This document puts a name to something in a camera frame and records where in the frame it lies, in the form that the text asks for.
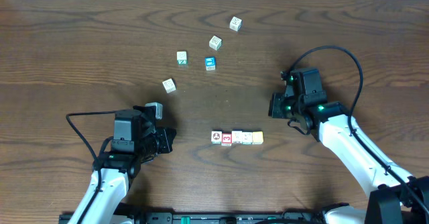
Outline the yellow-top wooden block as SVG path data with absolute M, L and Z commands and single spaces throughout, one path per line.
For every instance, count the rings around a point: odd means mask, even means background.
M 262 131 L 254 131 L 252 133 L 253 144 L 259 145 L 264 142 L 263 132 Z

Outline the plain green-edge wooden block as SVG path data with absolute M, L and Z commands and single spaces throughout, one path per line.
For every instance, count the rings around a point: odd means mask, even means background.
M 253 144 L 253 133 L 243 131 L 241 133 L 241 142 L 244 145 L 252 145 Z

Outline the soccer ball yellow-top block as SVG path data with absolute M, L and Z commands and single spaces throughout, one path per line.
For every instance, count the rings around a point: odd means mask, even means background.
M 222 131 L 211 131 L 211 142 L 213 144 L 221 144 L 222 143 Z

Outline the green N wooden block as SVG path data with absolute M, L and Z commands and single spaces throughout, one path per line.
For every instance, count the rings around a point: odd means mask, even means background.
M 231 132 L 231 137 L 232 137 L 232 143 L 233 144 L 242 144 L 243 140 L 242 140 L 242 131 L 232 131 Z

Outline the red-framed number three block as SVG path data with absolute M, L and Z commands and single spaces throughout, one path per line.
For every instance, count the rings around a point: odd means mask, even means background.
M 232 146 L 232 134 L 231 133 L 222 133 L 221 145 L 222 146 Z

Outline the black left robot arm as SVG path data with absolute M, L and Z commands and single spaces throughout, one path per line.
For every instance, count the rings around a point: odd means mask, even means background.
M 113 114 L 113 135 L 102 143 L 96 153 L 88 140 L 71 121 L 72 116 Z M 148 103 L 132 109 L 69 113 L 66 120 L 84 142 L 93 157 L 90 184 L 75 212 L 62 215 L 65 223 L 145 223 L 145 214 L 121 201 L 127 196 L 141 165 L 160 154 L 172 151 L 177 131 L 158 127 L 163 117 L 163 105 Z

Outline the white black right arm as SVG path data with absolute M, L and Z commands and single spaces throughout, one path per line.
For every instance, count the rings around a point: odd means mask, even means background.
M 299 123 L 332 151 L 359 183 L 369 202 L 365 210 L 346 204 L 322 211 L 324 223 L 427 223 L 428 177 L 416 178 L 385 155 L 339 102 L 326 97 L 306 102 L 304 95 L 273 94 L 269 116 Z

